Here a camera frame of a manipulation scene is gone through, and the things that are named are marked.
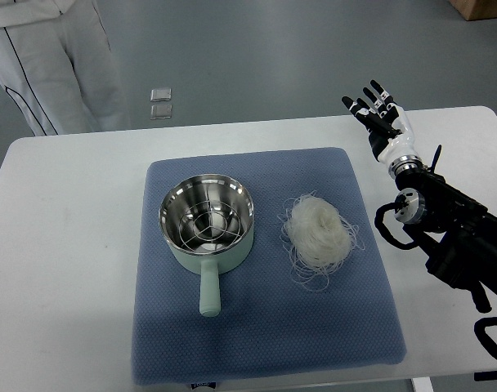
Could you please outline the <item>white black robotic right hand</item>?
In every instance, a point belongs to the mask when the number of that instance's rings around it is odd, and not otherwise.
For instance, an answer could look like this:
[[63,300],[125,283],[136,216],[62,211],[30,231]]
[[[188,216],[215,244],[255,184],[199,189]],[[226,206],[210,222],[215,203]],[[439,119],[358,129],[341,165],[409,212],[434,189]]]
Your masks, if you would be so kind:
[[364,87],[363,93],[371,105],[348,96],[342,102],[367,130],[373,156],[385,166],[404,156],[416,156],[414,132],[404,109],[378,82],[371,80],[370,86],[373,90]]

